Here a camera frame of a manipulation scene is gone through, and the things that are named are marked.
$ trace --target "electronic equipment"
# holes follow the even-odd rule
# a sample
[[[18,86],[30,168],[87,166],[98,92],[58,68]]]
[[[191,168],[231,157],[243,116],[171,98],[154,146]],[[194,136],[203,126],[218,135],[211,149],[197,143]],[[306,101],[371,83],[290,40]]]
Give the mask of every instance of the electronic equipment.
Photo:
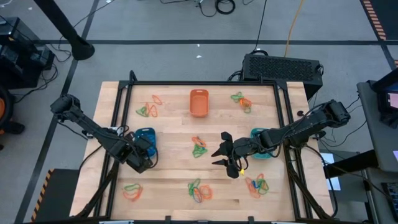
[[[322,87],[322,75],[323,67],[317,60],[246,54],[241,79],[303,82],[309,100]]]
[[[392,200],[388,200],[392,216],[398,222],[398,183],[381,183],[383,191],[390,196]]]
[[[227,156],[227,159],[222,159],[212,164],[225,166],[227,175],[235,179],[239,177],[239,171],[248,168],[247,156],[255,153],[268,153],[271,157],[277,157],[282,145],[286,149],[300,149],[306,145],[311,135],[319,133],[325,127],[339,128],[344,126],[350,119],[351,116],[343,104],[331,100],[314,107],[298,121],[279,129],[260,131],[253,138],[239,138],[233,141],[229,133],[223,132],[221,133],[221,139],[224,142],[220,144],[220,148],[211,156]],[[275,156],[271,152],[278,147],[279,152]],[[245,160],[246,168],[243,168],[241,158]],[[333,218],[321,208],[305,184],[300,180],[291,162],[287,162],[287,173],[302,191],[303,196],[308,200],[318,217],[332,220]]]
[[[0,19],[0,83],[7,89],[37,86],[42,70],[50,70],[54,54],[18,18]]]
[[[72,121],[92,134],[116,161],[126,162],[138,173],[152,168],[153,162],[147,156],[147,150],[152,146],[149,139],[145,136],[136,138],[133,132],[119,136],[113,129],[100,127],[82,112],[78,98],[62,95],[51,104],[51,112],[61,122]]]
[[[371,82],[371,88],[377,93],[377,107],[384,124],[398,127],[398,68],[377,82]]]

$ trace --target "orange rubber band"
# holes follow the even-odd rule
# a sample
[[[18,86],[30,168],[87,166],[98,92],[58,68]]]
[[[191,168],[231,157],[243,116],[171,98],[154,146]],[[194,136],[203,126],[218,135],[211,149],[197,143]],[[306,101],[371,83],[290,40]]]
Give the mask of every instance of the orange rubber band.
[[[246,98],[239,99],[239,103],[243,109],[250,108],[252,104],[251,101]]]
[[[202,196],[202,194],[200,193],[200,191],[198,190],[198,188],[195,187],[195,188],[193,189],[193,191],[194,191],[195,195],[198,197],[198,202],[199,202],[199,203],[202,202],[202,201],[203,201],[203,196]]]
[[[202,141],[199,137],[192,137],[192,141],[198,146],[206,147],[206,143]]]
[[[126,191],[123,191],[123,196],[125,199],[129,199],[132,202],[135,202],[136,200],[139,199],[139,197],[141,196],[142,191],[144,190],[143,187],[141,187],[138,192],[134,192],[133,194],[129,194]]]
[[[163,104],[162,100],[160,100],[160,98],[157,95],[152,95],[152,99],[154,100],[154,103],[156,103],[157,105]]]
[[[201,193],[201,196],[203,197],[203,199],[207,199],[210,200],[213,196],[213,191],[212,189],[209,187],[209,185],[204,185],[201,186],[199,188],[199,191]]]
[[[248,186],[250,195],[254,198],[260,198],[261,195],[259,194],[259,192],[254,188],[253,183],[252,183],[252,179],[250,179],[249,177],[246,178],[246,185]]]
[[[145,112],[145,115],[146,115],[146,116],[149,116],[149,113],[150,113],[150,108],[149,108],[149,104],[148,104],[148,102],[147,102],[147,103],[145,103],[145,107],[147,108],[147,110],[146,110],[146,112]]]
[[[157,108],[156,108],[155,105],[152,105],[152,106],[150,107],[149,112],[150,112],[150,115],[153,116],[154,118],[157,117]]]

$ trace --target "gray floor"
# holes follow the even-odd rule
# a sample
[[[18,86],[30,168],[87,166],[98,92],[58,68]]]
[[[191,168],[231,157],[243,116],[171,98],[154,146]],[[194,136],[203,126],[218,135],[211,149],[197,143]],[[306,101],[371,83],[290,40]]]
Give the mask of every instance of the gray floor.
[[[90,12],[93,1],[58,0],[57,3],[74,24]],[[203,5],[206,14],[214,11],[210,2],[213,1],[205,1]],[[163,5],[155,0],[115,0],[95,14],[87,39],[255,40],[263,2],[255,0],[243,6],[237,1],[236,11],[231,15],[206,18],[192,2]],[[99,0],[98,7],[104,4],[105,0]],[[285,40],[298,5],[299,1],[295,0],[268,0],[261,39]],[[14,0],[0,8],[0,15],[19,16],[41,39],[57,40],[60,37],[33,0]],[[76,27],[80,34],[85,24],[83,21]],[[359,0],[307,0],[297,19],[292,40],[377,39]],[[244,54],[253,47],[252,44],[95,45],[94,56],[78,62],[69,93],[80,99],[83,111],[92,117],[103,81],[125,80],[130,70],[134,70],[140,80],[226,80],[240,69]],[[283,56],[285,46],[260,45],[259,48],[270,55]],[[398,47],[389,46],[389,50],[398,59]],[[291,45],[288,57],[319,60],[325,66],[324,86],[318,92],[316,103],[334,98],[348,105],[358,97],[357,82],[377,80],[391,71],[377,45]],[[19,136],[0,136],[0,142],[6,146],[0,152],[0,223],[14,222],[49,128],[52,118],[49,106],[60,94],[71,62],[56,63],[58,78],[46,90],[35,92],[16,105],[15,119],[26,125],[26,131]],[[337,142],[364,122],[361,108],[352,112],[352,116],[347,126],[335,131]],[[30,220],[46,172],[53,168],[77,169],[85,145],[84,140],[57,126],[25,216],[26,222]],[[336,149],[367,151],[371,147],[364,126]],[[362,221],[366,218],[363,206],[357,203],[342,203],[339,211],[338,217],[344,220]]]

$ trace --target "black metal frame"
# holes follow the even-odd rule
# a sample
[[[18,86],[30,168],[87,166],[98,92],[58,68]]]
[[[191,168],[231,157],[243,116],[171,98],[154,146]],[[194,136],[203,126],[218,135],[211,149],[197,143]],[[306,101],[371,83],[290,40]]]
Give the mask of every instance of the black metal frame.
[[[114,106],[114,111],[113,111],[113,117],[111,121],[111,126],[116,126],[117,123],[117,117],[120,109],[120,103],[121,103],[121,97],[122,97],[122,92],[125,88],[127,88],[127,94],[126,94],[126,100],[124,102],[124,109],[123,109],[123,115],[122,115],[122,121],[121,121],[121,126],[126,125],[127,121],[127,114],[128,114],[128,109],[129,109],[129,103],[130,103],[130,98],[131,98],[131,92],[132,92],[132,87],[133,85],[242,85],[242,86],[248,86],[248,85],[256,85],[256,86],[272,86],[274,89],[274,95],[275,95],[275,104],[277,108],[277,114],[278,114],[278,119],[279,119],[279,126],[283,127],[285,125],[284,123],[284,117],[282,113],[282,105],[280,102],[280,96],[279,96],[279,88],[283,90],[284,94],[284,100],[285,100],[285,105],[286,105],[286,110],[287,110],[287,118],[289,123],[294,122],[293,118],[293,112],[292,108],[290,105],[290,99],[289,99],[289,93],[287,91],[286,84],[283,85],[278,85],[276,82],[270,82],[270,81],[264,81],[264,82],[180,82],[180,81],[137,81],[136,76],[134,73],[130,73],[130,80],[129,81],[119,81],[119,86],[118,86],[118,93],[116,95],[116,102]],[[286,163],[286,168],[288,169],[289,163],[292,161],[289,149],[287,147],[284,148],[284,154],[285,154],[285,163]],[[109,169],[109,155],[105,155],[104,158],[104,163],[103,163],[103,168],[101,172],[101,184],[106,177],[106,174]],[[302,159],[300,152],[295,151],[295,162],[297,166],[297,172],[298,175],[300,176],[301,181],[303,182],[304,185],[305,183],[305,174],[303,170],[303,164],[302,164]],[[114,194],[115,194],[115,188],[116,188],[116,182],[117,182],[117,176],[115,177],[114,180],[111,182],[111,187],[109,189],[109,197],[106,205],[106,214],[105,216],[108,217],[109,219],[111,218],[112,214],[112,208],[113,208],[113,200],[114,200]],[[319,219],[314,219],[312,216],[312,208],[307,201],[307,199],[303,196],[303,202],[305,205],[305,213],[306,213],[306,218],[302,218],[300,215],[300,208],[299,208],[299,200],[297,198],[297,190],[296,190],[296,184],[293,181],[293,179],[288,176],[289,178],[289,187],[290,187],[290,194],[292,196],[292,205],[293,205],[293,211],[294,211],[294,217],[296,222],[304,222],[304,223],[353,223],[353,222],[340,222],[336,220],[319,220]],[[99,202],[96,204],[95,210],[94,210],[94,217],[98,217],[100,215],[100,210],[101,210],[101,203],[102,203],[102,198],[99,200]],[[180,224],[188,224],[192,223],[192,221],[172,221],[170,216],[166,216],[165,220],[135,220],[134,223],[159,223],[159,224],[171,224],[171,223],[180,223]],[[273,222],[256,222],[254,221],[254,217],[248,217],[247,221],[243,222],[235,222],[235,221],[203,221],[203,223],[206,224],[240,224],[240,223],[249,223],[249,224],[255,224],[255,223],[273,223]]]

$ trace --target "desk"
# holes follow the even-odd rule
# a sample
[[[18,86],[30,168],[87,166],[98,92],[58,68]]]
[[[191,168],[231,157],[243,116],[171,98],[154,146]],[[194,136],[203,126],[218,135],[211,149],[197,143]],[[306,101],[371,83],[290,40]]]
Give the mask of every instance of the desk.
[[[307,111],[308,103],[302,83],[289,83],[289,96],[295,119],[298,110]],[[118,82],[104,82],[99,93],[94,121],[109,126],[113,113]],[[190,91],[204,88],[210,94],[210,111],[206,118],[193,118],[189,112]],[[230,95],[241,91],[252,101],[252,112],[243,113]],[[157,106],[159,117],[145,118],[135,110],[151,102],[157,95],[164,102]],[[118,121],[123,109],[119,110]],[[231,179],[225,168],[211,163],[211,158],[221,142],[220,133],[227,131],[234,139],[249,137],[253,128],[279,128],[273,88],[268,86],[184,86],[138,85],[133,86],[127,117],[130,130],[152,127],[156,131],[159,163],[154,169],[138,174],[127,164],[119,169],[114,195],[112,219],[115,220],[225,220],[256,221],[294,220],[292,201],[283,151],[277,159],[249,160],[244,176]],[[207,144],[208,152],[198,159],[192,156],[192,136],[199,136]],[[315,141],[309,145],[317,148]],[[85,156],[99,146],[89,140]],[[93,196],[98,187],[105,150],[97,152],[83,166],[70,215],[76,215]],[[329,214],[333,213],[320,158],[309,150],[302,151],[302,161],[309,191]],[[263,173],[269,192],[259,199],[252,198],[245,177],[256,178]],[[213,199],[196,203],[189,195],[187,184],[201,178],[203,184],[213,189]],[[126,200],[125,185],[139,183],[144,190],[136,202]],[[108,193],[103,195],[101,214],[104,214]],[[300,206],[301,216],[305,216]]]

